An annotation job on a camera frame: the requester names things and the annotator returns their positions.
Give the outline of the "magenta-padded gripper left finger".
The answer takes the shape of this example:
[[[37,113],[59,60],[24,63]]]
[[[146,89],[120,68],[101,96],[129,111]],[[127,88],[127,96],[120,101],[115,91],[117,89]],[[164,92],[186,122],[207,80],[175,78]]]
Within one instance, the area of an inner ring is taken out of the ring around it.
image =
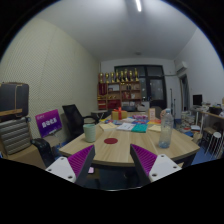
[[[68,158],[58,158],[46,168],[46,171],[69,182],[83,186],[94,156],[95,146],[90,145]]]

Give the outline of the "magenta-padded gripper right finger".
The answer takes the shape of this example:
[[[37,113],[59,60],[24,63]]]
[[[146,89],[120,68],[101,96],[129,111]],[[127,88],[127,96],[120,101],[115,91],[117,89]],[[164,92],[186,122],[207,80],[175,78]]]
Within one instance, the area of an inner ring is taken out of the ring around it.
[[[130,145],[130,154],[143,185],[181,170],[181,167],[165,154],[156,155],[134,144]]]

